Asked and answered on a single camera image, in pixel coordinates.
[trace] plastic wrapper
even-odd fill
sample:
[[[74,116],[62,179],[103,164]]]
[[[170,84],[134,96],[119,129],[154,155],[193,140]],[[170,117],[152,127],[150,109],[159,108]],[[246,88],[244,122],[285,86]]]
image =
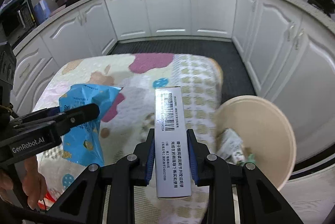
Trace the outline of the plastic wrapper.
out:
[[[96,84],[76,84],[59,98],[60,111],[95,103],[100,114],[97,119],[81,124],[63,137],[63,158],[88,166],[96,163],[104,165],[103,152],[99,142],[100,121],[112,106],[121,88]]]
[[[222,142],[218,155],[226,162],[235,165],[244,165],[246,162],[255,162],[254,154],[243,146],[241,137],[231,128],[223,132]]]

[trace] finger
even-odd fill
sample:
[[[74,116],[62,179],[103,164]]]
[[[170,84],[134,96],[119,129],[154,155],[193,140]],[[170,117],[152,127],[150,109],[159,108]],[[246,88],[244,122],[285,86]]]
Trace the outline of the finger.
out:
[[[26,176],[22,181],[22,189],[24,193],[29,196],[34,191],[35,187],[40,188],[39,185],[39,174],[34,172],[27,172]]]
[[[24,193],[29,196],[31,191],[33,191],[35,181],[39,179],[36,156],[25,159],[24,168],[26,169],[27,174],[22,181],[22,189]]]
[[[34,172],[38,173],[38,165],[37,165],[37,158],[36,155],[30,157],[29,159],[24,160],[24,167],[27,170],[27,172]]]
[[[31,209],[35,209],[40,197],[40,180],[39,177],[34,179],[33,187],[28,196],[28,205]]]
[[[0,187],[7,189],[7,190],[12,190],[13,189],[13,182],[10,179],[10,177],[0,170]]]
[[[48,188],[46,187],[45,177],[42,174],[40,174],[40,199],[39,200],[43,200],[47,192],[48,192]]]
[[[1,198],[3,201],[12,203],[12,202],[9,200],[7,191],[6,191],[4,188],[1,188],[1,187],[0,187],[0,198]]]

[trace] cabinet door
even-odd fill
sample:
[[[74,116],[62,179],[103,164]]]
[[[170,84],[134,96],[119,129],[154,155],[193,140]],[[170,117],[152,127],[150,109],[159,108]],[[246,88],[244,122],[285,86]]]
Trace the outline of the cabinet door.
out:
[[[190,0],[145,0],[153,36],[190,35]]]
[[[236,0],[191,0],[192,35],[232,37]]]
[[[264,97],[293,47],[302,12],[282,0],[259,0],[245,65],[258,96]]]
[[[118,40],[150,37],[144,0],[106,0]]]
[[[25,111],[21,112],[22,108],[25,109],[25,107],[22,107],[24,105],[22,102],[23,98],[26,96],[34,80],[51,60],[53,61],[53,58],[39,35],[33,38],[16,55],[14,85],[10,93],[10,101],[14,106],[15,112],[18,112],[20,115],[28,113]],[[57,72],[59,69],[60,67],[55,63],[54,70]],[[38,99],[40,95],[38,93],[34,96]]]
[[[304,15],[295,46],[266,99],[289,119],[297,162],[334,143],[335,36]]]
[[[59,66],[62,67],[72,60],[98,55],[83,24],[84,19],[75,9],[41,32],[42,39]]]
[[[232,41],[243,61],[250,42],[258,0],[237,0]]]
[[[104,0],[92,0],[79,7],[83,26],[96,52],[108,54],[117,42],[116,34]]]
[[[29,86],[26,95],[18,106],[17,113],[19,115],[32,112],[43,91],[59,69],[59,66],[52,58],[46,63]]]

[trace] gray floor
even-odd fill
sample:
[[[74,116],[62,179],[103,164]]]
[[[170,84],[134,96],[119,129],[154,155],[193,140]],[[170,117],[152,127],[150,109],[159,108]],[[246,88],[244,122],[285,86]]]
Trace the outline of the gray floor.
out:
[[[232,42],[209,40],[154,40],[117,44],[110,54],[195,54],[217,61],[223,70],[222,102],[240,95],[255,95],[246,68]]]

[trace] beige plastic bowl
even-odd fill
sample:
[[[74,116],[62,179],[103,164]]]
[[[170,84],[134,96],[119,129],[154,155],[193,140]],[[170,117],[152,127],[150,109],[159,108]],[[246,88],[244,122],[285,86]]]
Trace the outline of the beige plastic bowl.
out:
[[[234,129],[254,153],[257,167],[281,190],[294,167],[296,143],[280,109],[257,96],[239,96],[222,104],[215,119],[217,144],[226,128]]]

